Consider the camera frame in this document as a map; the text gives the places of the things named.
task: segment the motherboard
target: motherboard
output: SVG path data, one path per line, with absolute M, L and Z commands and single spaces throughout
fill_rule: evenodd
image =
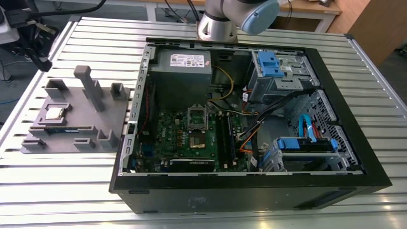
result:
M 161 112 L 155 143 L 142 146 L 138 160 L 146 172 L 247 171 L 234 141 L 243 131 L 239 116 L 203 111 L 193 107 L 189 112 Z

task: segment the open computer tower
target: open computer tower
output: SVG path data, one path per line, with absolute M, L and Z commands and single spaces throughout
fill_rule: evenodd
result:
M 111 193 L 135 213 L 319 209 L 391 185 L 317 49 L 149 39 Z

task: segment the aluminum work table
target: aluminum work table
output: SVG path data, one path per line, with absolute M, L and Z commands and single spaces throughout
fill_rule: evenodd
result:
M 90 65 L 102 86 L 134 89 L 146 37 L 195 39 L 195 25 L 82 18 L 71 21 L 0 130 L 0 227 L 48 228 L 393 228 L 407 225 L 407 109 L 359 45 L 343 35 L 266 31 L 246 43 L 317 48 L 394 186 L 355 196 L 322 210 L 137 215 L 110 194 L 115 153 L 22 154 L 22 141 L 38 116 L 48 79 L 74 78 Z

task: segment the floor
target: floor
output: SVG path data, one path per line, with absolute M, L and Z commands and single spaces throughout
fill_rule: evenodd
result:
M 54 11 L 55 5 L 50 1 L 36 1 L 39 11 Z M 82 3 L 67 3 L 62 5 L 63 10 L 75 10 L 84 9 L 91 7 L 91 4 Z M 183 17 L 187 15 L 190 23 L 195 23 L 194 15 L 189 10 L 178 10 L 178 14 Z M 102 18 L 115 18 L 115 19 L 130 19 L 130 20 L 146 20 L 147 13 L 143 7 L 125 7 L 107 5 L 102 7 L 97 12 L 83 14 L 89 17 L 102 17 Z M 63 29 L 70 16 L 52 16 L 46 18 L 46 23 L 56 26 L 59 29 Z M 177 18 L 166 17 L 166 13 L 162 9 L 158 9 L 158 21 L 177 22 Z M 26 61 L 23 57 L 11 56 L 4 50 L 0 49 L 0 60 L 4 64 Z M 38 71 L 36 66 L 31 62 L 19 62 L 14 65 L 10 65 L 6 70 L 14 76 L 14 81 L 6 83 L 0 81 L 0 127 L 2 123 L 6 122 L 7 117 L 14 109 L 16 102 L 2 104 L 3 102 L 18 99 Z M 385 63 L 379 66 L 379 70 L 387 78 L 390 84 L 393 85 L 395 91 L 399 93 L 399 96 L 407 102 L 407 57 L 402 57 L 394 52 Z

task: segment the blue plastic latch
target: blue plastic latch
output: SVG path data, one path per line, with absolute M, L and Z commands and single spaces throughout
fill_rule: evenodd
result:
M 279 68 L 279 60 L 275 57 L 274 52 L 258 52 L 259 63 L 263 69 L 265 77 L 285 77 L 285 72 Z
M 338 141 L 335 139 L 331 139 L 331 145 L 334 147 L 334 150 L 338 150 Z
M 299 141 L 295 138 L 286 138 L 283 139 L 286 149 L 299 149 Z
M 279 149 L 285 149 L 285 142 L 283 140 L 278 140 Z

